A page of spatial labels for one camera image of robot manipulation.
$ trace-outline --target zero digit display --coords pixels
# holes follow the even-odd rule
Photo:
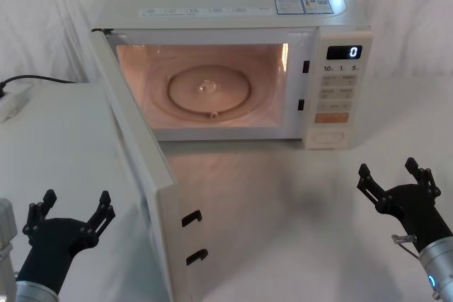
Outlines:
[[[362,45],[329,46],[327,49],[328,60],[359,59],[362,54]]]

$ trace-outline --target white microwave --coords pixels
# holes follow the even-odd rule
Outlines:
[[[206,249],[158,141],[345,148],[372,37],[354,0],[106,1],[93,53],[172,301],[196,301],[187,267]]]

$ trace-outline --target open microwave door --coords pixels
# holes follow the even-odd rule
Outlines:
[[[92,32],[91,45],[127,163],[147,202],[148,234],[154,256],[159,260],[169,300],[190,301],[180,233],[179,188],[104,34]]]

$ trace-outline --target control panel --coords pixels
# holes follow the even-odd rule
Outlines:
[[[309,74],[308,149],[342,149],[349,145],[372,32],[319,28],[319,48]]]

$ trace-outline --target cable clip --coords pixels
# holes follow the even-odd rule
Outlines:
[[[403,245],[403,243],[417,242],[417,236],[415,236],[415,235],[406,235],[406,236],[392,235],[391,239],[394,240],[395,244],[402,247],[404,251],[406,251],[408,254],[411,254],[413,257],[415,257],[418,260],[418,256]]]
[[[402,243],[412,243],[417,241],[417,236],[415,235],[406,235],[406,236],[398,236],[392,235],[391,239],[394,240],[395,244],[402,244]]]

